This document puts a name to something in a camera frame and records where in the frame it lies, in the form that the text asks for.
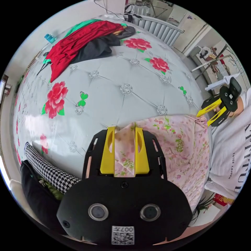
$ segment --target red blanket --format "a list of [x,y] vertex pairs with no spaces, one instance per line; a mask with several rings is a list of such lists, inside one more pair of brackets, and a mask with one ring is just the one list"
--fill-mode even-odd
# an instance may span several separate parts
[[52,61],[52,76],[50,82],[52,83],[60,76],[68,67],[71,60],[77,55],[78,51],[88,42],[120,30],[124,30],[121,24],[115,24],[109,21],[99,21],[76,30],[69,36],[60,40],[52,47],[46,57],[46,59]]

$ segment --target sticker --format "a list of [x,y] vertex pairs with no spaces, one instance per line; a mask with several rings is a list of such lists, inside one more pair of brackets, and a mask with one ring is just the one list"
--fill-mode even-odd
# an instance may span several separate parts
[[112,226],[112,245],[134,245],[134,227]]

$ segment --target red flower print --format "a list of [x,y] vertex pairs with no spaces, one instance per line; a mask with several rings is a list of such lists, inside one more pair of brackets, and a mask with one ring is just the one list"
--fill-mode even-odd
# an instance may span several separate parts
[[163,71],[163,72],[166,72],[167,70],[169,70],[167,62],[165,62],[162,58],[153,58],[153,59],[150,59],[149,62],[152,64],[153,68],[155,68],[156,70]]
[[124,43],[129,48],[146,50],[151,48],[150,42],[145,41],[142,38],[130,38],[129,40],[124,40]]
[[17,102],[18,102],[18,95],[17,95],[17,97],[16,97],[15,107],[16,107]]
[[18,133],[18,119],[16,119],[16,133]]
[[42,134],[40,136],[40,144],[42,145],[41,150],[44,153],[48,154],[48,142],[47,142],[47,138],[46,138],[46,136],[44,134]]
[[19,164],[22,164],[18,151],[16,152]]
[[64,108],[64,98],[68,92],[65,82],[55,83],[48,93],[48,101],[45,103],[45,112],[49,113],[49,118],[54,118],[57,112]]

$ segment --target pink floral fabric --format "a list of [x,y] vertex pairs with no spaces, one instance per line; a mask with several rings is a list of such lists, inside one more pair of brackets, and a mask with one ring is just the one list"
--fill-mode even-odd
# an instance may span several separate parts
[[204,190],[209,164],[205,117],[160,116],[134,122],[115,133],[115,176],[134,177],[135,126],[154,134],[166,158],[168,180],[186,195],[191,210]]

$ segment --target black bag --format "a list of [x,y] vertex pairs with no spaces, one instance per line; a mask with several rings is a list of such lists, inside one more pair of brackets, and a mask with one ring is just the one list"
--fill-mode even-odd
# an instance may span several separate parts
[[57,200],[47,187],[43,187],[27,160],[22,161],[20,170],[24,195],[32,211],[50,230],[67,235],[57,218],[61,201]]

